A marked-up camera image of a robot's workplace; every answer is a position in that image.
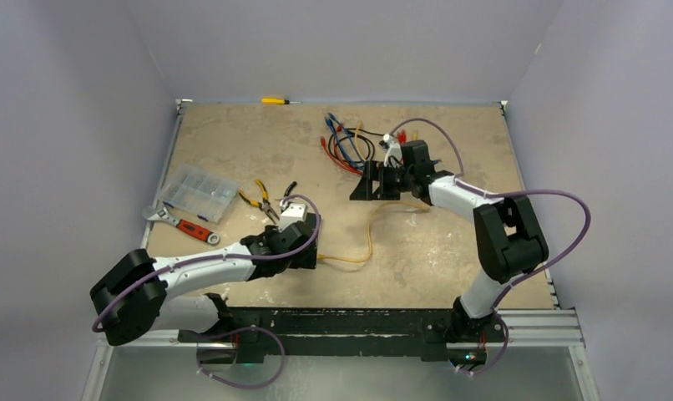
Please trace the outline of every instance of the wooden board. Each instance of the wooden board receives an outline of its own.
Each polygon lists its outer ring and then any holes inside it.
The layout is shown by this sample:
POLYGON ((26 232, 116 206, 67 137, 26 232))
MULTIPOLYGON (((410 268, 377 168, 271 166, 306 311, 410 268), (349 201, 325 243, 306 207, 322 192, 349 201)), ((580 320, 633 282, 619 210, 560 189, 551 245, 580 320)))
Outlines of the wooden board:
MULTIPOLYGON (((327 112, 346 125, 387 132, 403 119, 424 117, 440 124, 462 154, 464 179, 492 191, 520 189, 519 173, 498 107, 192 104, 189 106, 170 164, 196 165, 237 180, 248 194, 266 184, 271 198, 293 180, 294 193, 311 198, 324 218, 319 252, 362 256, 367 251, 366 224, 378 202, 349 201, 358 177, 325 155, 319 137, 329 135, 327 112)), ((435 129, 413 123, 426 140, 438 168, 458 170, 452 148, 435 129)), ((404 201, 417 202, 409 194, 404 201)), ((195 216, 175 210, 177 216, 195 216)), ((236 198, 219 224, 206 224, 221 235, 222 245, 262 232, 265 215, 236 198)), ((473 226, 438 208, 419 213, 409 206, 388 206, 372 226, 373 257, 364 264, 320 261, 315 271, 289 270, 269 279, 230 283, 206 289, 228 296, 234 306, 284 307, 451 307, 467 289, 478 264, 473 226)), ((148 242, 152 256, 181 256, 208 251, 208 245, 176 228, 155 224, 148 242)), ((545 277, 539 275, 514 289, 506 308, 551 308, 545 277)))

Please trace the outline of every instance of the wall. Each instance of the wall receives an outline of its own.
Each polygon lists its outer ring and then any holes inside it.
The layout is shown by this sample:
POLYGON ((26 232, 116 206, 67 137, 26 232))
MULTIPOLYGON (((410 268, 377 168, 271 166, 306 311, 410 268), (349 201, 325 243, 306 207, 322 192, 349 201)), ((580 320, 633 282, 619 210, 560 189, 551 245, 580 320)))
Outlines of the wall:
POLYGON ((0 399, 78 399, 174 102, 123 0, 0 1, 0 399))
MULTIPOLYGON (((527 186, 592 209, 552 273, 602 399, 673 400, 673 1, 566 1, 507 116, 527 186)), ((560 250, 581 213, 538 206, 560 250)))
POLYGON ((508 99, 562 0, 128 0, 177 98, 508 99))

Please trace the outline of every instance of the yellow-handled pliers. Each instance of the yellow-handled pliers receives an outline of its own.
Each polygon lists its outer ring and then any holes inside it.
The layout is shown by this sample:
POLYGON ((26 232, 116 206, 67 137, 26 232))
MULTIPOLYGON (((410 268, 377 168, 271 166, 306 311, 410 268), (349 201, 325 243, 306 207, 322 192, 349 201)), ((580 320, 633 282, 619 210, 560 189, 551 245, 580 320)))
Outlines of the yellow-handled pliers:
POLYGON ((245 195, 245 192, 243 192, 243 190, 239 190, 238 195, 240 195, 240 198, 248 205, 257 207, 258 209, 263 211, 263 213, 265 213, 266 216, 268 216, 268 218, 272 220, 273 224, 277 224, 278 221, 280 221, 280 217, 277 215, 277 213, 275 213, 275 210, 272 208, 270 204, 270 197, 268 196, 268 190, 266 189, 266 186, 263 185, 263 181, 261 181, 260 179, 256 179, 256 184, 261 188, 263 195, 262 202, 252 200, 251 198, 245 195))

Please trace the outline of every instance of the yellow screwdriver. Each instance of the yellow screwdriver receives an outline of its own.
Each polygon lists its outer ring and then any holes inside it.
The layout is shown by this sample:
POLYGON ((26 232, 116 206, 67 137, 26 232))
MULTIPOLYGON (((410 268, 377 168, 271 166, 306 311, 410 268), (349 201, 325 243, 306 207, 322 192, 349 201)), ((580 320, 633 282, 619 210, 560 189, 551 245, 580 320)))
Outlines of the yellow screwdriver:
POLYGON ((302 102, 291 102, 290 100, 287 99, 274 99, 274 98, 263 98, 261 100, 263 104, 299 104, 302 102))

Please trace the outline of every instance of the yellow cable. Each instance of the yellow cable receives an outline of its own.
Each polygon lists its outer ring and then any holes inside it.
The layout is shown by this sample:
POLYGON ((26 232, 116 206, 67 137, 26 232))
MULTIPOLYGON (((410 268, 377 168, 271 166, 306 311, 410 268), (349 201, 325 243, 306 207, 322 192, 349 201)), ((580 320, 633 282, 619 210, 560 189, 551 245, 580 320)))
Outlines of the yellow cable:
POLYGON ((354 140, 357 142, 357 153, 359 154, 359 157, 361 160, 366 160, 363 158, 363 155, 361 154, 361 150, 358 148, 358 130, 361 128, 361 121, 358 122, 357 124, 357 129, 354 131, 354 140))
POLYGON ((418 208, 421 211, 429 211, 427 206, 423 205, 417 205, 414 203, 409 203, 409 202, 403 202, 401 200, 389 200, 387 202, 383 202, 379 207, 374 209, 371 212, 371 215, 369 216, 368 219, 368 224, 366 225, 366 237, 368 239, 368 253, 366 254, 365 257, 359 257, 359 258, 352 258, 352 257, 344 257, 344 256, 328 256, 328 255, 322 255, 319 254, 316 256, 317 259, 332 259, 334 261, 347 261, 349 263, 363 263, 365 261, 368 261, 371 259, 371 255, 373 254, 373 241, 371 239, 371 224, 373 224, 373 219, 376 217, 376 213, 381 210, 384 206, 388 205, 406 205, 406 206, 411 206, 418 208))

